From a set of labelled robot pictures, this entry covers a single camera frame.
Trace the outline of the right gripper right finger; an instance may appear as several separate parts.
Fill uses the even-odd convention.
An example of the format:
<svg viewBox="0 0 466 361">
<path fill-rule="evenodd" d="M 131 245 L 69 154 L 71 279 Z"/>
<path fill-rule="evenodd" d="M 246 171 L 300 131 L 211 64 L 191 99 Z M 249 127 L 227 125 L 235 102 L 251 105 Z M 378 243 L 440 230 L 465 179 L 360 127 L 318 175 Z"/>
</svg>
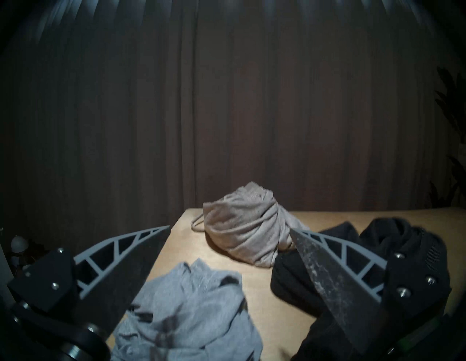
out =
<svg viewBox="0 0 466 361">
<path fill-rule="evenodd" d="M 415 228 L 410 250 L 382 257 L 331 235 L 290 230 L 310 279 L 361 355 L 405 355 L 440 326 L 451 292 L 442 239 Z"/>
</svg>

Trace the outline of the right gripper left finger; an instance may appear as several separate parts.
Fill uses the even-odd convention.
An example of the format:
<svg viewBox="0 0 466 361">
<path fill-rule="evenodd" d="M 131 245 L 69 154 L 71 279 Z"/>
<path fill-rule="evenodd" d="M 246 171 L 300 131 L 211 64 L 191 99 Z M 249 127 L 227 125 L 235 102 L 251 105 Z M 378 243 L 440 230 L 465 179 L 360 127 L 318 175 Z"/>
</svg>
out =
<svg viewBox="0 0 466 361">
<path fill-rule="evenodd" d="M 169 225 L 114 236 L 73 256 L 60 247 L 8 283 L 17 319 L 53 334 L 79 326 L 112 333 L 146 282 Z"/>
</svg>

